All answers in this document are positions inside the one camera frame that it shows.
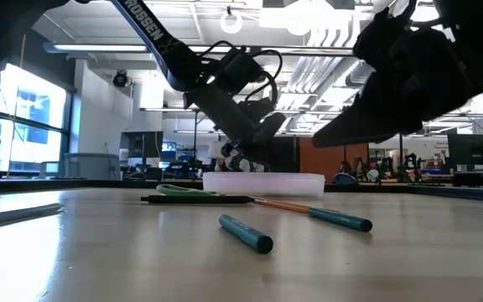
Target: computer monitor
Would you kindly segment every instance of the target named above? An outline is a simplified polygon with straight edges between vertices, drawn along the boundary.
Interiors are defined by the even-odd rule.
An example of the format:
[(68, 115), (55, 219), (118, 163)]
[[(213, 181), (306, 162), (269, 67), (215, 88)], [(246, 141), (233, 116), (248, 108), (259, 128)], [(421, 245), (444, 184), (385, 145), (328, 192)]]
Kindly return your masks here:
[(164, 141), (162, 131), (153, 132), (125, 132), (121, 133), (121, 147), (128, 150), (128, 158), (143, 159), (161, 157), (161, 150)]
[(482, 134), (448, 134), (452, 164), (483, 164)]

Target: table surface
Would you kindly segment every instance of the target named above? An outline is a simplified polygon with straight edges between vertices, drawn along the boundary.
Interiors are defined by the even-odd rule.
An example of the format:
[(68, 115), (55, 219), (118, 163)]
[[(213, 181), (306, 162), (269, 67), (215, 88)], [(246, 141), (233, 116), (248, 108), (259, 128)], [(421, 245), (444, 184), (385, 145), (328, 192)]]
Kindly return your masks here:
[[(1, 301), (483, 301), (483, 202), (422, 195), (298, 200), (374, 223), (371, 233), (258, 205), (150, 206), (151, 190), (2, 195), (2, 208), (61, 202), (0, 225)], [(273, 237), (259, 255), (228, 214)]]

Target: wooden table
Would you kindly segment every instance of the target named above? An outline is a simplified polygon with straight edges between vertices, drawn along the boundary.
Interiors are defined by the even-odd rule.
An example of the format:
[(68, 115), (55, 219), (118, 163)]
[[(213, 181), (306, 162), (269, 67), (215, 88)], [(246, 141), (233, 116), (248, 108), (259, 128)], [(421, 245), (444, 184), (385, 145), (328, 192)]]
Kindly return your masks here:
[[(483, 202), (326, 194), (300, 201), (369, 218), (359, 233), (256, 205), (149, 206), (151, 190), (81, 189), (0, 197), (65, 204), (0, 226), (1, 301), (483, 301)], [(217, 222), (273, 237), (258, 255)]]

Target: white plastic container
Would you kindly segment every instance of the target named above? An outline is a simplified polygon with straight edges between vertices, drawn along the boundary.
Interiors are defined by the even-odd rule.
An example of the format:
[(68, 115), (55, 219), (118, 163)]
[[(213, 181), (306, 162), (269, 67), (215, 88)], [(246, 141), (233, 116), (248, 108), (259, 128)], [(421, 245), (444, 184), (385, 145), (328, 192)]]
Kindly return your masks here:
[(204, 190), (231, 195), (322, 198), (325, 177), (300, 173), (208, 172)]

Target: orange wall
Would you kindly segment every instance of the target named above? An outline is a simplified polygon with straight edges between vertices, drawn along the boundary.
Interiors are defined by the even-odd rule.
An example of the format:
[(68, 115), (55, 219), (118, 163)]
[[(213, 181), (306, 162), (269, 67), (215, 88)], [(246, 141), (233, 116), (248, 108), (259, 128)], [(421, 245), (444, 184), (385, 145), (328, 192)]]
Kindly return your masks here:
[[(312, 138), (299, 139), (299, 153), (301, 173), (325, 175), (327, 184), (331, 183), (344, 160), (343, 147), (315, 148), (312, 145)], [(351, 165), (357, 156), (361, 156), (365, 164), (368, 162), (368, 144), (361, 143), (346, 147), (346, 159)]]

